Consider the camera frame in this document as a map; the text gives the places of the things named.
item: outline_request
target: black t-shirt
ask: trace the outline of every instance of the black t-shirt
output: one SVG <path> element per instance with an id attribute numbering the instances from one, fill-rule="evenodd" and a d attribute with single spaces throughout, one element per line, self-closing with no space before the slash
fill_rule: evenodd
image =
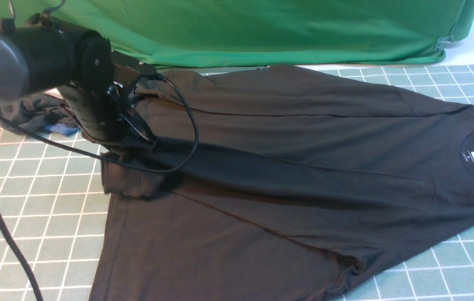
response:
<path id="1" fill-rule="evenodd" d="M 474 225 L 472 105 L 288 65 L 166 76 L 202 143 L 175 175 L 102 165 L 91 301 L 331 299 Z M 180 164 L 184 108 L 161 82 L 137 93 L 163 137 L 137 163 Z"/>

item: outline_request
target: blue fabric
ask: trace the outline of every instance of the blue fabric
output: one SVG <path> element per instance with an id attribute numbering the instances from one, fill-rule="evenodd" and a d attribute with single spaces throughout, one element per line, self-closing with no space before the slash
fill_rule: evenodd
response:
<path id="1" fill-rule="evenodd" d="M 65 124 L 57 123 L 55 125 L 46 125 L 46 130 L 68 137 L 70 135 L 77 133 L 77 131 L 79 131 L 79 127 L 69 128 Z"/>

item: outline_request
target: green cloth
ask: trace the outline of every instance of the green cloth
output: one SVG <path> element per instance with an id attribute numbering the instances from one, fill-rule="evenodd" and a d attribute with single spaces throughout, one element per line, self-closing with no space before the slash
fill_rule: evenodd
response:
<path id="1" fill-rule="evenodd" d="M 59 2 L 13 0 L 17 23 Z M 474 0 L 67 0 L 54 16 L 154 65 L 421 64 L 467 36 Z"/>

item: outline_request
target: teal mat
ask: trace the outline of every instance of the teal mat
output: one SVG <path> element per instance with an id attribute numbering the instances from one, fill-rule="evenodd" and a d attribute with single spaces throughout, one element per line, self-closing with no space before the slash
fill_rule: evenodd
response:
<path id="1" fill-rule="evenodd" d="M 323 72 L 474 105 L 474 65 Z M 79 135 L 52 139 L 90 152 L 99 149 Z M 109 204 L 99 177 L 99 165 L 91 158 L 0 128 L 0 209 L 34 267 L 46 301 L 88 300 Z M 0 236 L 0 301 L 21 300 L 34 297 Z M 474 301 L 474 227 L 376 276 L 341 300 Z"/>

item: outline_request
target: gray cloth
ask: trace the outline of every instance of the gray cloth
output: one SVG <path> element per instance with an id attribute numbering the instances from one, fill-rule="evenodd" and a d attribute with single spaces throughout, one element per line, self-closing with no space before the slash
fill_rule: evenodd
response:
<path id="1" fill-rule="evenodd" d="M 0 114 L 8 121 L 19 125 L 25 130 L 36 132 L 49 125 L 64 124 L 68 128 L 77 128 L 74 120 L 61 112 L 59 105 L 62 99 L 46 94 L 34 94 L 22 98 L 12 105 L 0 106 Z M 15 128 L 0 121 L 0 126 L 7 131 L 21 135 Z"/>

